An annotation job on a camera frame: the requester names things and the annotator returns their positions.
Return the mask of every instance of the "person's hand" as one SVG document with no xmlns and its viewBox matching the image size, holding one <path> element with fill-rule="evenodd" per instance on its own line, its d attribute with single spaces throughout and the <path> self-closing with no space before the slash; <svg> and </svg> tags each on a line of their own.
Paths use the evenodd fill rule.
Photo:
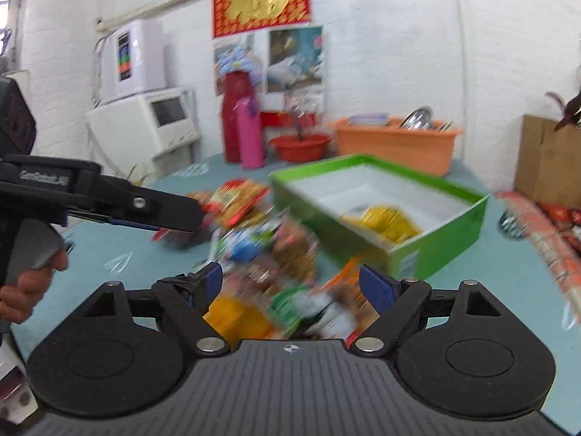
<svg viewBox="0 0 581 436">
<path fill-rule="evenodd" d="M 66 270 L 68 266 L 69 259 L 62 250 L 44 269 L 27 270 L 19 276 L 16 286 L 0 288 L 0 316 L 13 323 L 24 323 L 48 290 L 53 270 Z"/>
</svg>

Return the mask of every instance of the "white appliance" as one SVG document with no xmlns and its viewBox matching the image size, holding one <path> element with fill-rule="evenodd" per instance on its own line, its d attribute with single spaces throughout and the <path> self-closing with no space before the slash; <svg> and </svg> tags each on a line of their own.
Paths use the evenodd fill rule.
<svg viewBox="0 0 581 436">
<path fill-rule="evenodd" d="M 101 64 L 103 104 L 166 88 L 161 23 L 136 20 L 115 31 L 105 42 Z"/>
<path fill-rule="evenodd" d="M 94 160 L 108 174 L 131 175 L 132 181 L 146 177 L 146 183 L 189 166 L 200 134 L 187 106 L 185 92 L 171 88 L 92 110 L 86 121 Z"/>
</svg>

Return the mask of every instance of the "green box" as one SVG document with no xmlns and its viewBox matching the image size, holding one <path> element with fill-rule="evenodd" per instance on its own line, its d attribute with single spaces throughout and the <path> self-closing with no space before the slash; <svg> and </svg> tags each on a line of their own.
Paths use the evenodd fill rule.
<svg viewBox="0 0 581 436">
<path fill-rule="evenodd" d="M 360 255 L 394 278 L 425 279 L 476 242 L 488 195 L 365 155 L 335 157 L 270 175 L 274 202 L 311 228 L 339 265 Z M 423 230 L 399 244 L 344 222 L 371 205 L 399 206 Z"/>
</svg>

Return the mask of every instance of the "red thermos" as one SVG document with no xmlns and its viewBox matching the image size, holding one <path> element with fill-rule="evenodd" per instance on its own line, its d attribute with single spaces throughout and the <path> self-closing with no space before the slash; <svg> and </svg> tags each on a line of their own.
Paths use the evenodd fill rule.
<svg viewBox="0 0 581 436">
<path fill-rule="evenodd" d="M 240 163 L 236 103 L 244 97 L 255 97 L 248 72 L 235 71 L 226 74 L 222 100 L 222 138 L 226 162 Z"/>
</svg>

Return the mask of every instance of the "brown paper bag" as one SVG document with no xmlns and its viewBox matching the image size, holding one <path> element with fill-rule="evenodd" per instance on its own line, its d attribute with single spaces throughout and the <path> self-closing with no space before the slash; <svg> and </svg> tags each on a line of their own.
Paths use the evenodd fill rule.
<svg viewBox="0 0 581 436">
<path fill-rule="evenodd" d="M 515 190 L 534 202 L 581 208 L 581 130 L 525 115 Z"/>
</svg>

